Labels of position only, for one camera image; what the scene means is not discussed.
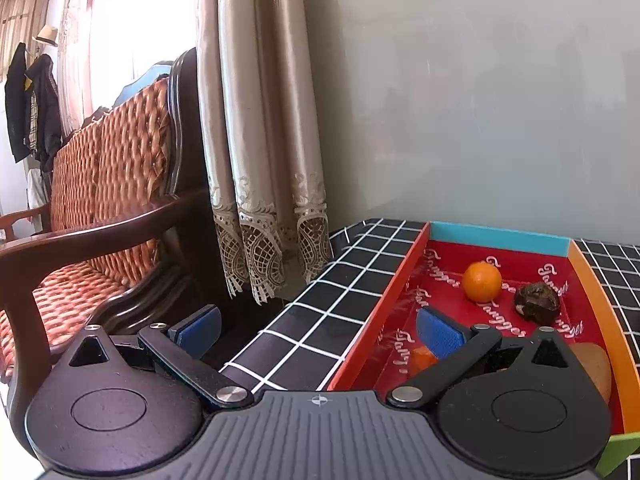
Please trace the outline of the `small orange mandarin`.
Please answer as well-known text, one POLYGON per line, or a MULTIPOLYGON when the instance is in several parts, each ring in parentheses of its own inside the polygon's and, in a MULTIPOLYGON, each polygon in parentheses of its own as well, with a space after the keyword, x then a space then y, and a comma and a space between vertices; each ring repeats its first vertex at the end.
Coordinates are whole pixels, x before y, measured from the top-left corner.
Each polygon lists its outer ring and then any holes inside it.
POLYGON ((474 262, 463 273, 461 287, 466 298, 478 304, 486 304, 499 296, 502 275, 488 262, 474 262))

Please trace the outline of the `black white grid tablecloth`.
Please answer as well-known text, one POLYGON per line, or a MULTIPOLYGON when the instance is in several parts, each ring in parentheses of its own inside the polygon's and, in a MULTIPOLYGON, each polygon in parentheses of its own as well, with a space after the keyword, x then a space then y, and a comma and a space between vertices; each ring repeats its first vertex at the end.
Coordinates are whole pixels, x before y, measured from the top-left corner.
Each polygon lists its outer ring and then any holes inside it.
POLYGON ((252 393, 330 390, 324 385, 345 362, 377 301, 352 289, 370 261, 364 252, 333 260, 231 359, 222 372, 252 393))

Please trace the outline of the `beige lace curtain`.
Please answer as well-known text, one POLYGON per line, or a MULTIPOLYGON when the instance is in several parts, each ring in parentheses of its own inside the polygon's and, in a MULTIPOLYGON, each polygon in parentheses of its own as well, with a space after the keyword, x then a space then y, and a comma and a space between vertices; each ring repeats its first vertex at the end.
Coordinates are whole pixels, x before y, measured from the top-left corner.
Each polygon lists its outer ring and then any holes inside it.
POLYGON ((331 257, 304 0, 198 0, 196 68, 224 278, 264 304, 331 257))

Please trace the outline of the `large orange mandarin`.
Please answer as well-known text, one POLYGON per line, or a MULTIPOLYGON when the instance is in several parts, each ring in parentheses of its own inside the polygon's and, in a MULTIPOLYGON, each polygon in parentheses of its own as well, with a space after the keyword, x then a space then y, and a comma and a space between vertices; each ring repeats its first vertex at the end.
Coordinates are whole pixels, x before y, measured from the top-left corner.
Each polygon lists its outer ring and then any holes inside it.
POLYGON ((414 377, 423 372, 438 361, 433 352, 425 346, 416 347, 410 350, 408 371, 409 376, 414 377))

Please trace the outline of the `orange woven sofa cushion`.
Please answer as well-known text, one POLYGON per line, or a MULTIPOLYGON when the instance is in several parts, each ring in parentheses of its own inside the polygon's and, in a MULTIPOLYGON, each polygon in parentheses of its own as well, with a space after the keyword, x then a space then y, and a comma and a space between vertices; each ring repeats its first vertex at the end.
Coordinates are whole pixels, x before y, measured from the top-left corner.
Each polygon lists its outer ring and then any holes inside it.
MULTIPOLYGON (((157 200, 165 191, 172 136, 168 79, 160 76, 100 119, 77 130, 54 160, 51 229, 91 228, 157 200)), ((51 347, 65 344, 106 300, 140 283, 160 243, 63 266, 32 296, 51 347)))

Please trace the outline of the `straw hat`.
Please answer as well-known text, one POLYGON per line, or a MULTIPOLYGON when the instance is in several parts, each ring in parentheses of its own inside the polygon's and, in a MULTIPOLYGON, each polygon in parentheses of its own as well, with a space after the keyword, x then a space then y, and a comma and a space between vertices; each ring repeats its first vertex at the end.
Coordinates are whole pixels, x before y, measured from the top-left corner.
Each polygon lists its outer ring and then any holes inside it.
POLYGON ((58 46, 58 29, 49 24, 45 24, 32 39, 38 42, 38 44, 45 44, 46 46, 56 48, 58 46))

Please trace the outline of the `colourful cardboard box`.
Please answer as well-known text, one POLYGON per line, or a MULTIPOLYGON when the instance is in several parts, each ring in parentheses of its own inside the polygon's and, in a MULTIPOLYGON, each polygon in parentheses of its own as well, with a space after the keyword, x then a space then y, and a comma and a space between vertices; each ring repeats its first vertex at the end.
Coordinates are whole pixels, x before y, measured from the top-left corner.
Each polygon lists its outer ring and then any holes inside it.
POLYGON ((434 307, 462 325, 486 323, 504 336, 525 337, 536 323, 514 308, 524 285, 554 289, 561 314, 553 323, 568 344, 592 342, 608 354, 613 376, 613 434, 599 469, 609 479, 639 475, 639 248, 597 240, 466 226, 447 222, 368 219, 332 236, 334 254, 364 252, 370 261, 352 288, 372 290, 376 305, 347 347, 345 362, 324 384, 333 390, 384 394, 409 377, 416 317, 434 307), (502 275, 499 296, 466 298, 462 275, 474 262, 502 275))

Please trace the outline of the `brown kiwi fruit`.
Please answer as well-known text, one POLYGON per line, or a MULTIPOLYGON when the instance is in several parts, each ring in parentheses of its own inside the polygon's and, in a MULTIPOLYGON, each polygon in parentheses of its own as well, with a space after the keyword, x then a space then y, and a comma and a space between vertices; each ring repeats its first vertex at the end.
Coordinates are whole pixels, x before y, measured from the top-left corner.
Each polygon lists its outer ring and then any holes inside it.
POLYGON ((592 342, 576 342, 570 348, 600 392, 604 402, 610 402, 613 376, 608 354, 602 347, 592 342))

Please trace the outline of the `dark wooden sofa frame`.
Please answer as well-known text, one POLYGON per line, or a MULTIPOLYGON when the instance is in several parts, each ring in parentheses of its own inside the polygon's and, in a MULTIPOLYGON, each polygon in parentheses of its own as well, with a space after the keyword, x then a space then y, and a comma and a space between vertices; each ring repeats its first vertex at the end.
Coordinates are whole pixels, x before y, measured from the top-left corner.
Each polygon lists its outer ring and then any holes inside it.
MULTIPOLYGON (((41 208, 41 233, 1 247, 1 380, 9 388, 6 416, 20 442, 26 441, 24 418, 30 401, 85 327, 95 325, 110 334, 129 335, 144 324, 175 322, 207 301, 227 300, 209 208, 195 51, 186 51, 166 64, 153 81, 160 76, 168 79, 172 131, 163 194, 121 217, 66 232, 52 231, 49 202, 41 208), (63 266, 122 252, 149 240, 160 243, 154 269, 134 287, 101 304, 69 341, 51 347, 32 296, 40 282, 63 266)), ((130 84, 125 101, 153 81, 130 84)))

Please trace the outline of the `black hanging jacket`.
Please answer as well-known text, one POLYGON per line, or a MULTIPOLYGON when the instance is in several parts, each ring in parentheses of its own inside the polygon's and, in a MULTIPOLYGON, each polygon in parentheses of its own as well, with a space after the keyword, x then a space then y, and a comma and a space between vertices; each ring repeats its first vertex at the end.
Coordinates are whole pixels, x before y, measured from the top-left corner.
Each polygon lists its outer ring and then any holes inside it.
POLYGON ((20 162, 29 155, 46 174, 63 144, 58 86, 52 58, 43 53, 27 66, 26 44, 20 42, 6 72, 6 125, 12 155, 20 162))

